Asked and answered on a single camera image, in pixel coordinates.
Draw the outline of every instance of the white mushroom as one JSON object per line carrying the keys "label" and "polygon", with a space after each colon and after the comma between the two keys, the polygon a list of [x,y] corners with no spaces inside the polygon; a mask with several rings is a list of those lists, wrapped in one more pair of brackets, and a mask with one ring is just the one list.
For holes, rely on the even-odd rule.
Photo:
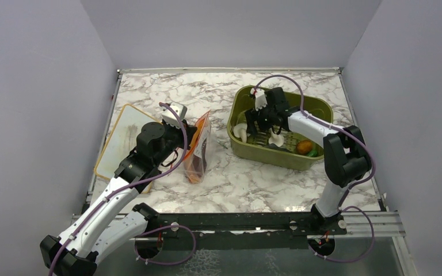
{"label": "white mushroom", "polygon": [[275,144],[279,148],[284,144],[285,139],[282,135],[277,135],[270,130],[270,138],[268,139],[268,144]]}
{"label": "white mushroom", "polygon": [[248,128],[248,125],[244,122],[241,122],[237,124],[233,128],[233,134],[236,138],[241,138],[241,141],[243,143],[246,143],[246,128]]}

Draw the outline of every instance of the cable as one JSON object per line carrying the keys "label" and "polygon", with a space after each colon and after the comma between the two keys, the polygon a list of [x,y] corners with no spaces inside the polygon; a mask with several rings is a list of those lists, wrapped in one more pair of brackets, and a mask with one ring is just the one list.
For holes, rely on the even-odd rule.
{"label": "cable", "polygon": [[335,131],[341,132],[344,135],[346,135],[347,137],[349,137],[350,139],[352,139],[353,141],[355,141],[355,143],[357,143],[359,146],[361,146],[365,152],[368,154],[369,158],[370,158],[370,163],[372,165],[372,170],[370,171],[370,175],[367,176],[364,179],[361,179],[359,181],[356,181],[355,183],[352,183],[351,185],[348,186],[348,189],[345,191],[345,193],[343,194],[343,196],[340,199],[340,202],[338,203],[338,206],[341,206],[343,204],[343,202],[345,201],[346,197],[348,196],[348,193],[350,192],[350,190],[355,187],[358,184],[362,184],[366,181],[369,181],[370,179],[372,179],[372,177],[374,177],[375,175],[375,169],[376,169],[376,165],[375,165],[375,158],[373,156],[373,154],[370,153],[370,151],[368,150],[367,146],[360,141],[358,138],[356,138],[355,136],[351,135],[350,133],[348,133],[347,131],[345,131],[342,128],[338,128],[334,125],[328,124],[327,122],[320,120],[316,117],[314,117],[313,115],[307,113],[304,111],[303,109],[303,104],[304,104],[304,92],[302,91],[302,88],[300,87],[300,85],[293,80],[292,78],[288,77],[288,76],[284,76],[284,75],[271,75],[271,76],[267,76],[266,78],[262,79],[261,81],[259,81],[257,83],[257,85],[255,85],[254,89],[255,91],[257,90],[257,88],[262,84],[262,82],[266,81],[267,79],[270,78],[285,78],[288,79],[289,81],[291,81],[293,84],[295,84],[297,86],[297,88],[299,89],[299,93],[300,93],[300,112],[302,113],[302,115],[306,116],[308,119],[310,119],[313,122],[316,122],[317,124],[320,124],[324,127],[330,128],[330,129],[334,129]]}
{"label": "cable", "polygon": [[361,254],[360,256],[358,256],[354,259],[339,260],[339,259],[333,259],[333,258],[329,258],[327,256],[320,255],[316,251],[314,251],[314,249],[311,246],[309,246],[309,249],[314,253],[315,256],[320,257],[321,259],[327,260],[329,262],[334,262],[334,263],[354,263],[354,262],[358,262],[359,260],[365,258],[372,251],[372,249],[374,249],[375,231],[374,231],[374,225],[373,225],[372,221],[370,220],[368,215],[365,212],[363,212],[362,209],[360,209],[356,206],[348,206],[343,210],[343,212],[347,211],[348,209],[357,209],[368,220],[368,224],[370,225],[370,231],[372,232],[372,242],[371,242],[370,246],[368,247],[368,249],[365,251],[365,253]]}
{"label": "cable", "polygon": [[155,233],[155,232],[158,232],[161,230],[170,229],[170,228],[177,228],[177,227],[187,230],[190,233],[190,235],[192,236],[192,241],[193,241],[192,251],[190,252],[190,254],[187,257],[185,257],[183,260],[179,260],[178,262],[173,262],[173,263],[157,262],[154,260],[143,259],[140,256],[140,254],[138,253],[138,250],[136,249],[136,246],[135,246],[135,253],[136,253],[137,259],[140,259],[140,260],[146,262],[147,264],[154,263],[156,265],[162,265],[162,266],[175,266],[178,264],[180,265],[181,263],[184,263],[184,262],[188,261],[190,258],[192,258],[192,256],[194,256],[194,253],[196,252],[196,237],[195,237],[194,233],[192,232],[192,230],[190,230],[189,228],[187,228],[183,225],[168,225],[168,226],[160,227],[160,228],[154,229],[152,231],[145,232],[145,233],[141,234],[140,236],[147,236],[149,234],[152,234],[152,233]]}
{"label": "cable", "polygon": [[[177,113],[169,105],[161,102],[160,106],[162,106],[162,107],[166,108],[168,111],[170,111],[175,116],[175,118],[177,119],[177,122],[179,123],[180,130],[182,131],[182,135],[183,135],[183,138],[184,138],[184,149],[187,149],[187,146],[188,146],[187,145],[187,131],[185,130],[184,123],[182,122],[180,117],[177,115]],[[74,230],[74,232],[72,232],[72,234],[70,236],[72,236],[72,237],[77,236],[77,234],[86,225],[86,223],[95,215],[95,213],[99,209],[101,209],[101,207],[106,202],[108,202],[111,198],[113,198],[116,194],[118,194],[118,193],[120,193],[120,192],[122,192],[122,191],[124,191],[126,189],[134,188],[136,185],[141,185],[141,184],[144,184],[146,182],[151,182],[151,181],[153,181],[155,179],[158,179],[160,177],[164,177],[167,174],[170,174],[172,171],[174,171],[180,165],[180,163],[182,163],[182,160],[184,160],[186,152],[187,152],[187,150],[183,150],[182,151],[182,155],[180,157],[179,162],[177,162],[171,169],[169,169],[169,170],[167,170],[167,171],[165,171],[165,172],[163,172],[163,173],[161,173],[159,175],[156,175],[154,177],[143,179],[143,180],[140,180],[138,182],[133,182],[133,183],[131,183],[129,185],[123,186],[123,187],[121,187],[121,188],[111,192],[108,196],[106,196],[106,201],[99,202],[99,204],[97,204],[96,207],[86,216],[86,218],[83,220],[83,222],[80,223],[77,226],[77,228]],[[68,246],[68,244],[70,244],[71,241],[72,240],[70,238],[68,238],[63,243],[63,245],[60,247],[60,249],[58,249],[58,252],[55,254],[55,257],[53,258],[52,263],[50,264],[50,270],[48,271],[48,276],[53,276],[53,271],[55,269],[56,263],[58,262],[58,259],[59,259],[60,255],[62,254],[63,250],[65,250],[65,248]]]}

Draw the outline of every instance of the plastic bag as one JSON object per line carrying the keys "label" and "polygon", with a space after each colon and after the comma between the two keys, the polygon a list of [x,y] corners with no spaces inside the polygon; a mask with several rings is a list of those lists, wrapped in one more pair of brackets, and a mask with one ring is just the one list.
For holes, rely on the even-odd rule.
{"label": "plastic bag", "polygon": [[211,141],[211,122],[209,113],[202,115],[195,123],[197,131],[190,143],[190,150],[184,157],[184,172],[190,183],[200,183],[209,165],[212,152],[210,150]]}

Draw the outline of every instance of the white cutting board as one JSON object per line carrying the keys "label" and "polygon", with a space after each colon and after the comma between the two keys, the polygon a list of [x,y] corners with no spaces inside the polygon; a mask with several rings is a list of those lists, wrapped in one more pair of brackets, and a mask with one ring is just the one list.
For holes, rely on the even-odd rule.
{"label": "white cutting board", "polygon": [[[136,146],[136,137],[142,131],[143,125],[154,121],[157,120],[136,107],[124,105],[94,168],[95,174],[107,180],[114,177],[119,163]],[[151,184],[143,193],[150,191]]]}

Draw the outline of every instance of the marble tabletop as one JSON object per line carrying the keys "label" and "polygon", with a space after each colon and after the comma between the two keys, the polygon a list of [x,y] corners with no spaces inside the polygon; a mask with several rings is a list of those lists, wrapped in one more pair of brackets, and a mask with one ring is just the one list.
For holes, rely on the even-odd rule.
{"label": "marble tabletop", "polygon": [[[191,184],[182,172],[174,171],[153,183],[148,194],[141,194],[121,212],[145,202],[158,212],[292,212],[308,211],[320,197],[326,183],[323,161],[309,170],[296,171],[241,159],[233,154],[226,124],[236,92],[255,85],[271,74],[284,74],[296,80],[304,94],[326,101],[334,113],[334,124],[353,124],[348,103],[336,72],[181,72],[178,74],[124,74],[116,99],[111,126],[121,108],[132,104],[160,118],[159,102],[176,101],[188,108],[186,119],[194,123],[211,111],[212,134],[219,141],[204,181]],[[264,87],[296,91],[285,79],[269,79]],[[92,201],[105,189],[107,181],[96,178]],[[379,210],[371,182],[356,186],[344,207],[356,205],[364,210]]]}

